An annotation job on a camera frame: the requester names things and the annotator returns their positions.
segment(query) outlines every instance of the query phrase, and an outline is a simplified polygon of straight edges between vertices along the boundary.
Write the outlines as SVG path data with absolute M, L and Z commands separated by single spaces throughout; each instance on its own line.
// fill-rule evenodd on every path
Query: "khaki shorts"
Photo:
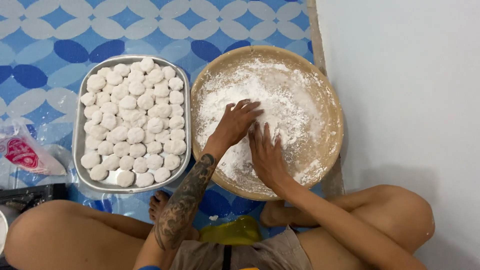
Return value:
M 220 270 L 225 246 L 183 241 L 171 270 Z M 275 237 L 253 245 L 236 245 L 231 250 L 231 270 L 312 270 L 295 232 L 288 226 Z

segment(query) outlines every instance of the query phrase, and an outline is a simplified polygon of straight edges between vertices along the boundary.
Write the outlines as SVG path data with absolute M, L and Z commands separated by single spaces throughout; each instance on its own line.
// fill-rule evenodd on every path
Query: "metal tray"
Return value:
M 184 111 L 183 117 L 185 118 L 185 126 L 183 130 L 185 131 L 185 143 L 187 144 L 187 150 L 183 155 L 180 156 L 180 166 L 171 172 L 170 178 L 168 178 L 166 181 L 162 183 L 154 182 L 153 185 L 147 186 L 147 187 L 137 187 L 135 182 L 133 183 L 133 185 L 129 187 L 121 187 L 116 184 L 111 184 L 111 183 L 116 183 L 117 174 L 122 171 L 121 169 L 118 169 L 114 172 L 113 171 L 109 172 L 108 177 L 103 181 L 94 181 L 90 178 L 90 175 L 89 175 L 90 170 L 85 169 L 80 163 L 80 159 L 82 158 L 82 156 L 86 152 L 92 151 L 89 149 L 85 149 L 86 133 L 84 130 L 84 124 L 87 122 L 87 118 L 84 115 L 85 105 L 82 102 L 80 102 L 80 97 L 87 92 L 86 90 L 87 79 L 88 77 L 90 77 L 90 75 L 96 74 L 97 71 L 103 67 L 113 67 L 119 63 L 132 64 L 133 62 L 141 61 L 145 57 L 152 58 L 153 61 L 160 66 L 172 67 L 177 73 L 177 77 L 183 80 L 183 85 L 184 85 L 183 96 L 185 98 L 185 102 L 181 106 Z M 75 164 L 78 177 L 83 183 L 85 183 L 90 188 L 99 192 L 104 192 L 104 193 L 137 193 L 137 192 L 144 192 L 144 191 L 158 189 L 160 187 L 168 185 L 169 183 L 177 179 L 183 173 L 183 171 L 185 171 L 185 169 L 187 168 L 188 162 L 190 160 L 190 155 L 192 152 L 192 133 L 190 128 L 190 118 L 191 118 L 190 116 L 190 84 L 189 84 L 187 75 L 180 67 L 160 57 L 155 57 L 151 55 L 139 55 L 139 54 L 114 56 L 99 63 L 92 70 L 90 70 L 89 73 L 87 73 L 84 80 L 82 81 L 82 85 L 80 86 L 80 90 L 78 92 L 77 115 L 76 115 L 75 125 L 73 127 L 73 140 L 72 140 L 73 162 Z

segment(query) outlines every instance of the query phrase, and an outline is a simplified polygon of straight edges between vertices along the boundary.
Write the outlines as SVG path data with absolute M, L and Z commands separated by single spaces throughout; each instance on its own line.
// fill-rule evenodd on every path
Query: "blue patterned mat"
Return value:
M 2 157 L 1 187 L 72 183 L 71 200 L 149 222 L 152 192 L 102 194 L 78 185 L 71 144 L 81 80 L 111 56 L 151 54 L 182 67 L 192 83 L 217 56 L 248 45 L 285 48 L 313 62 L 304 0 L 0 1 L 0 122 L 24 118 L 37 141 L 69 171 L 64 177 L 30 174 Z M 171 193 L 179 180 L 166 190 Z M 262 206 L 213 185 L 194 225 L 244 214 L 258 219 Z M 214 215 L 219 219 L 210 221 Z

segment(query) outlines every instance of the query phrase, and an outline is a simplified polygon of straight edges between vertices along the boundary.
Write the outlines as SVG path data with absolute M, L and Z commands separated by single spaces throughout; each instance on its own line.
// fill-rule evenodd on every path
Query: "plastic bag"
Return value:
M 0 124 L 0 153 L 18 168 L 32 173 L 66 175 L 65 168 L 30 135 L 25 123 L 8 119 Z

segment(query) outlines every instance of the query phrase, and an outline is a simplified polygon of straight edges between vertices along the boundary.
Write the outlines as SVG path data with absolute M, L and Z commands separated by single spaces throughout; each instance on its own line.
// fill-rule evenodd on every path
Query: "person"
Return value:
M 200 158 L 173 195 L 151 198 L 153 225 L 70 201 L 50 201 L 23 213 L 5 243 L 7 261 L 20 270 L 245 269 L 419 270 L 413 253 L 434 232 L 432 210 L 417 194 L 379 185 L 323 199 L 288 174 L 279 138 L 269 126 L 249 127 L 263 111 L 242 100 L 226 107 Z M 224 153 L 248 134 L 253 168 L 284 201 L 267 202 L 266 227 L 286 226 L 252 246 L 200 243 L 192 220 Z M 314 227 L 296 233 L 290 226 Z

